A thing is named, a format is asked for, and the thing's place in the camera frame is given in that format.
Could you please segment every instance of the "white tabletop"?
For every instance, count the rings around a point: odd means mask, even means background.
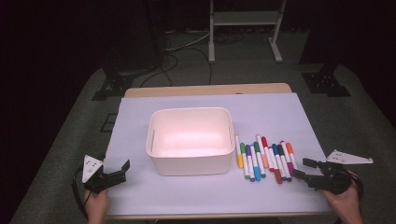
[[[303,158],[325,161],[304,109],[295,93],[229,94],[123,98],[107,149],[105,173],[118,171],[127,161],[126,182],[109,189],[109,217],[255,217],[329,213],[326,200],[304,181],[293,178],[282,185],[273,173],[260,182],[244,178],[235,160],[223,175],[162,176],[146,153],[151,115],[160,109],[224,107],[240,141],[252,144],[256,134],[268,144],[293,145],[300,170]]]

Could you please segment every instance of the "table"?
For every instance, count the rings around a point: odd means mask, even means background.
[[[283,19],[286,0],[282,0],[280,8],[277,11],[248,11],[248,12],[215,12],[213,1],[210,0],[210,23],[209,23],[209,62],[215,62],[215,43],[213,36],[215,26],[221,25],[274,25],[273,36],[268,38],[271,50],[277,63],[282,63],[283,59],[277,47],[277,35],[279,33],[280,23]]]
[[[300,170],[309,174],[318,175],[319,170],[303,167],[302,157],[325,160],[298,97],[287,84],[129,89],[120,104],[104,166],[105,173],[111,173],[131,160],[131,169],[125,183],[109,190],[109,218],[279,217],[332,211],[304,181],[293,179],[278,185],[267,171],[261,182],[249,182],[236,159],[223,175],[159,175],[145,150],[149,119],[158,109],[176,106],[227,108],[241,141],[255,141],[257,133],[269,142],[290,141]],[[248,110],[238,115],[246,106]]]

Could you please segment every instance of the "pile of markers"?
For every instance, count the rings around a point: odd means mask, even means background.
[[[266,177],[265,169],[276,176],[276,182],[291,181],[293,169],[298,170],[290,143],[281,141],[280,144],[268,146],[265,137],[256,135],[257,142],[245,145],[235,136],[238,167],[244,169],[245,178],[251,182],[260,181]]]

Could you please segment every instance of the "white mounting plate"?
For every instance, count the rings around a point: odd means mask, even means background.
[[[99,170],[102,165],[102,161],[85,155],[84,169],[82,170],[82,183],[86,183],[96,173],[96,171]]]
[[[327,157],[327,161],[341,163],[341,164],[364,164],[373,163],[371,158],[363,158],[354,155],[350,155],[344,152],[334,150],[330,156]]]

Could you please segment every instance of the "human hand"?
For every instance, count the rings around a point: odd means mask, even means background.
[[[358,185],[352,181],[349,188],[338,195],[327,190],[318,189],[320,193],[327,199],[335,213],[341,218],[345,224],[362,224],[361,210],[359,206]]]
[[[85,210],[88,214],[89,224],[104,224],[108,208],[108,190],[102,190],[98,194],[85,190]]]

